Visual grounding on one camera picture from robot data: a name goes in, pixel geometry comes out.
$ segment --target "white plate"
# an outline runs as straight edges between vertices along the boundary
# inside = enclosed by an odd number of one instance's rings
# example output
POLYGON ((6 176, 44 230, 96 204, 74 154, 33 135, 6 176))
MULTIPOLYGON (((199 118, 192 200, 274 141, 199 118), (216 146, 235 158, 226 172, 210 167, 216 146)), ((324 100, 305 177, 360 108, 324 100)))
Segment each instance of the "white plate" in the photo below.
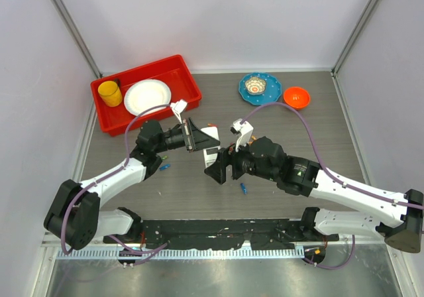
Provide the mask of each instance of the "white plate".
MULTIPOLYGON (((129 113, 137 116, 146 109, 157 105, 170 103, 171 91, 170 88, 160 80, 142 80, 135 83, 128 89, 124 98, 124 105, 129 113)), ((156 108, 149 113, 154 113, 162 108, 156 108)))

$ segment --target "blue plate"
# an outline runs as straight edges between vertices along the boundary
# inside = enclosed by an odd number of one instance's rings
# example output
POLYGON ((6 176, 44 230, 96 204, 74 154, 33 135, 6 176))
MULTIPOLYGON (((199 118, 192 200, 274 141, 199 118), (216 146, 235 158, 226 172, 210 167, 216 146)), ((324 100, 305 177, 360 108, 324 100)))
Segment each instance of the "blue plate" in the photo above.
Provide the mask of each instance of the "blue plate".
POLYGON ((278 101, 283 92, 283 86, 281 85, 281 83, 274 76, 271 76, 267 73, 247 74, 245 77, 242 78, 242 80, 238 84, 238 92, 241 94, 241 97, 254 106, 260 106, 264 105, 265 103, 272 103, 278 101), (266 80, 266 89, 263 93, 259 95, 250 94, 245 86, 246 81, 253 76, 266 80))

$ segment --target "yellow mug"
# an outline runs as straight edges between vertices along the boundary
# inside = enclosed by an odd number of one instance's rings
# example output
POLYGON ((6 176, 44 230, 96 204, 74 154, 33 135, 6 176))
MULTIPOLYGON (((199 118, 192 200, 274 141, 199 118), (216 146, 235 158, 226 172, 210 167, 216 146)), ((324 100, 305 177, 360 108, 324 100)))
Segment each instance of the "yellow mug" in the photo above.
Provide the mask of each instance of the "yellow mug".
POLYGON ((116 107, 122 103, 122 93, 117 82, 112 80, 103 82, 97 88, 97 92, 109 107, 116 107))

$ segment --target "white backdrop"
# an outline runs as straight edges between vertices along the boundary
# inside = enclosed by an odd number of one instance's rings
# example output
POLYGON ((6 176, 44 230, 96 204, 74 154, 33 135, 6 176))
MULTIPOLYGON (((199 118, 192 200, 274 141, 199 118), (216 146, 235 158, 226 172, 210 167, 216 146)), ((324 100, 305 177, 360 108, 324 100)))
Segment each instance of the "white backdrop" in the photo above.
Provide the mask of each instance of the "white backdrop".
POLYGON ((331 68, 368 0, 64 0, 102 72, 331 68))
POLYGON ((0 0, 0 22, 0 287, 20 297, 74 171, 94 76, 50 0, 0 0))
MULTIPOLYGON (((339 74, 370 179, 397 192, 424 192, 423 14, 424 0, 382 0, 339 74)), ((424 296, 424 241, 404 256, 424 296)))

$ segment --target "gray floor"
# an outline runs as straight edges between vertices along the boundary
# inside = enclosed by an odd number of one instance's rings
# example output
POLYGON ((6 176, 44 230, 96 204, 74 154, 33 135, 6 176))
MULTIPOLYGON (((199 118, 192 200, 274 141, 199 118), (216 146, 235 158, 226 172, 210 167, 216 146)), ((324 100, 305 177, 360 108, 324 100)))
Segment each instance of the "gray floor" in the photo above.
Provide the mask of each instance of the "gray floor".
MULTIPOLYGON (((301 113, 310 124, 317 145, 327 166, 339 174, 362 181, 352 141, 340 103, 328 72, 273 73, 284 88, 301 86, 311 94, 311 104, 301 113)), ((235 141, 229 127, 244 117, 253 106, 243 101, 238 83, 244 74, 195 75, 203 94, 201 105, 184 117, 192 117, 199 127, 217 124, 222 145, 235 141)), ((257 113, 250 123, 256 137, 267 136, 283 146, 288 153, 315 160, 308 136, 299 119, 281 107, 269 107, 257 113)), ((161 121, 167 129, 176 118, 161 121)), ((131 131, 129 141, 134 146, 138 131, 131 131)), ((331 210, 342 206, 313 198, 296 197, 277 189, 275 183, 243 176, 238 181, 227 179, 220 186, 203 173, 203 154, 185 150, 167 152, 171 167, 157 172, 148 180, 132 186, 109 201, 103 209, 124 206, 145 219, 225 219, 300 217, 307 206, 331 210), (244 182, 248 194, 240 189, 244 182)), ((115 166, 125 157, 123 135, 110 137, 96 124, 83 172, 91 178, 115 166)))
MULTIPOLYGON (((330 245, 325 263, 339 265, 348 252, 347 245, 330 245)), ((150 261, 133 269, 117 265, 56 261, 47 296, 402 296, 385 245, 357 245, 349 265, 333 271, 301 259, 150 261)))

